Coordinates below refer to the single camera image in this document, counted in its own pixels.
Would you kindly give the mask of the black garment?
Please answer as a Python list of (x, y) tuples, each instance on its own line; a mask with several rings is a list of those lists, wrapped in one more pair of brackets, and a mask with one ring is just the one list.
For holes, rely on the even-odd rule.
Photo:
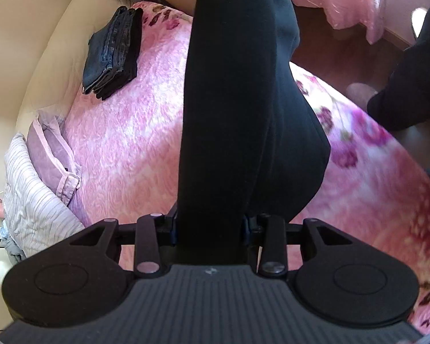
[(247, 221), (292, 220), (322, 185), (328, 139), (290, 59), (291, 0), (197, 0), (185, 69), (180, 263), (241, 264)]

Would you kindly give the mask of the pink rose bed blanket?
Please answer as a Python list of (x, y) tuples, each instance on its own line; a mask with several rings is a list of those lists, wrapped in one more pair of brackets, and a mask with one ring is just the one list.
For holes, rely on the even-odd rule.
[[(191, 18), (140, 2), (138, 74), (107, 100), (76, 94), (62, 134), (81, 166), (70, 209), (85, 225), (167, 212), (177, 196), (183, 82)], [(331, 144), (318, 193), (299, 215), (409, 265), (419, 279), (412, 325), (430, 334), (430, 179), (383, 127), (330, 85), (291, 66)]]

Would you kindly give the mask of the person's black-trousered leg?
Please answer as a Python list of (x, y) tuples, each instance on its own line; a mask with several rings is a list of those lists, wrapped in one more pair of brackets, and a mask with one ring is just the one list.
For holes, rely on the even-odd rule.
[(388, 131), (430, 120), (430, 8), (415, 44), (405, 50), (386, 87), (368, 101), (367, 111)]

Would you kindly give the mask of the cream quilted headboard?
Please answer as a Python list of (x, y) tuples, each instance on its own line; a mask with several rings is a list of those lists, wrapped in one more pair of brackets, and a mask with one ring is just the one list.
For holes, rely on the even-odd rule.
[(28, 83), (16, 122), (16, 132), (28, 134), (38, 112), (65, 119), (81, 88), (87, 42), (129, 0), (71, 0), (57, 23)]

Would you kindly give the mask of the grey striped rolled duvet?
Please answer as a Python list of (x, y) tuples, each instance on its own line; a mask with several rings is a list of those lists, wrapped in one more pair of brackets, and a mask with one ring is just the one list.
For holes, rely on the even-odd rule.
[(30, 257), (84, 230), (84, 225), (38, 177), (25, 138), (16, 134), (4, 156), (7, 229)]

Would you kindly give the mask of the folded dark jeans stack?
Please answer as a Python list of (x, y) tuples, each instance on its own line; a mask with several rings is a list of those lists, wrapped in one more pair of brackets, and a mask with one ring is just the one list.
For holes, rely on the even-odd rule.
[(142, 9), (117, 8), (111, 20), (88, 42), (82, 92), (106, 100), (137, 75), (142, 40)]

